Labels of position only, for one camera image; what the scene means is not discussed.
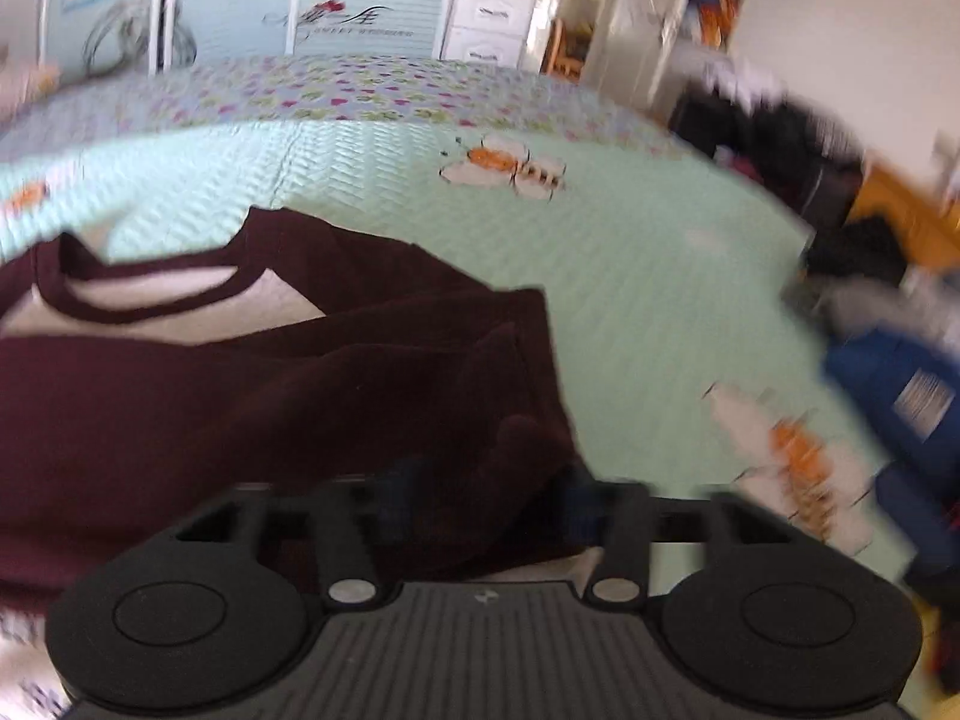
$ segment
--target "wooden chair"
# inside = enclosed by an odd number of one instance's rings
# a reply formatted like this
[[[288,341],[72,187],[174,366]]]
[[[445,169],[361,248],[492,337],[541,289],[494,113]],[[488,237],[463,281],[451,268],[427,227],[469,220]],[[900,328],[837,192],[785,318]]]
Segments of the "wooden chair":
[[[581,60],[566,55],[566,27],[563,25],[563,19],[554,19],[541,72],[546,76],[579,80],[583,69],[584,63]]]

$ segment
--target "orange furniture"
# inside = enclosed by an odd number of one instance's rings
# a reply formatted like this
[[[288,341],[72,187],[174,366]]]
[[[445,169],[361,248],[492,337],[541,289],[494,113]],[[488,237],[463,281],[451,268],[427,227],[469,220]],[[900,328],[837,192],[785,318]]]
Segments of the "orange furniture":
[[[541,72],[546,76],[563,76],[565,79],[578,80],[583,69],[583,62],[566,55],[566,26],[563,19],[554,19],[550,45],[544,57],[544,69]]]
[[[960,266],[960,208],[944,213],[932,194],[911,187],[885,165],[874,165],[848,218],[881,213],[907,258],[933,271]]]

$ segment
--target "ridged black surface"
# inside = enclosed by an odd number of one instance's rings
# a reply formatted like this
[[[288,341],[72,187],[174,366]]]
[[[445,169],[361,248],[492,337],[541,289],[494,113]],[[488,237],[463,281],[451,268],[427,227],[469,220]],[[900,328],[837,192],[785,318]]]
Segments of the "ridged black surface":
[[[690,685],[640,619],[565,584],[410,584],[342,614],[288,675],[203,720],[746,720]],[[124,717],[80,703],[71,720]],[[901,720],[894,707],[850,715]]]

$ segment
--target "barcode label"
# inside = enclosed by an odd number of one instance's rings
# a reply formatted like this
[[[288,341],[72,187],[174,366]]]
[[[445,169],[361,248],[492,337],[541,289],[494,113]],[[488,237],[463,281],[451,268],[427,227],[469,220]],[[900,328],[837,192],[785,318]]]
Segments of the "barcode label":
[[[918,370],[894,403],[894,410],[921,440],[926,441],[943,420],[956,393],[944,380]]]

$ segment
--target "white door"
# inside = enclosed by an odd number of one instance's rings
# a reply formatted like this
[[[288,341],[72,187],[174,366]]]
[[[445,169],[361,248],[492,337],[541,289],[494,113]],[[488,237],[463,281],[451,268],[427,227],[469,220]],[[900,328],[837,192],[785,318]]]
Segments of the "white door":
[[[644,111],[653,103],[688,0],[607,0],[582,84]]]

